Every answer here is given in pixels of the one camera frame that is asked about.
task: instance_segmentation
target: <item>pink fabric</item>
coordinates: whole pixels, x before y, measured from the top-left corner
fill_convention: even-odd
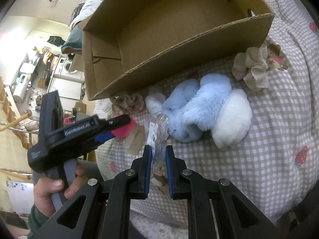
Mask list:
[[[114,129],[112,131],[112,134],[119,138],[125,138],[130,134],[131,130],[135,125],[136,122],[133,119],[131,119],[130,123],[128,123],[127,125],[120,127],[118,129]]]

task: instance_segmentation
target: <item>barcode label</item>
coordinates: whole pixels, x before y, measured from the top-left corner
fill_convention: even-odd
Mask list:
[[[152,154],[154,156],[155,153],[155,141],[156,141],[156,135],[157,135],[157,128],[156,125],[152,122],[150,122],[148,137],[147,137],[147,144],[152,147]]]

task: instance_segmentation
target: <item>white cloth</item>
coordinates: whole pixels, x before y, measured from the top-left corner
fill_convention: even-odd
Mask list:
[[[79,23],[82,20],[85,20],[87,17],[89,17],[95,10],[98,8],[98,6],[101,4],[103,0],[87,0],[79,15],[74,18],[74,20],[70,24],[70,31],[74,28],[74,26]]]

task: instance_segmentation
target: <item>checkered bedsheet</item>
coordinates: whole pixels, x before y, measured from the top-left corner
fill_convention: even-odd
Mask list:
[[[298,204],[318,179],[319,167],[319,68],[318,30],[299,0],[267,0],[275,18],[267,44],[281,47],[285,71],[269,72],[270,88],[252,92],[243,81],[237,82],[231,68],[234,56],[214,60],[159,85],[169,96],[177,84],[193,72],[227,75],[232,88],[247,93],[253,110],[252,125],[246,138],[236,147],[219,151],[209,132],[195,142],[180,143],[169,138],[176,157],[203,177],[231,180],[271,221]],[[146,90],[140,91],[144,97]],[[111,112],[109,99],[96,102],[95,114],[101,118]],[[133,116],[138,124],[147,123],[144,110]],[[304,148],[305,163],[296,155]],[[141,148],[138,157],[142,156]],[[135,157],[124,153],[123,142],[113,139],[96,150],[98,166],[107,179],[128,169]],[[131,221],[147,238],[187,238],[187,205],[171,200],[151,184],[149,198],[133,200]]]

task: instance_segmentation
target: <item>plastic bag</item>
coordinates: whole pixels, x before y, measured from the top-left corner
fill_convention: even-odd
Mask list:
[[[149,117],[148,137],[146,144],[152,147],[151,177],[161,167],[165,167],[166,139],[168,138],[168,117],[165,114]]]

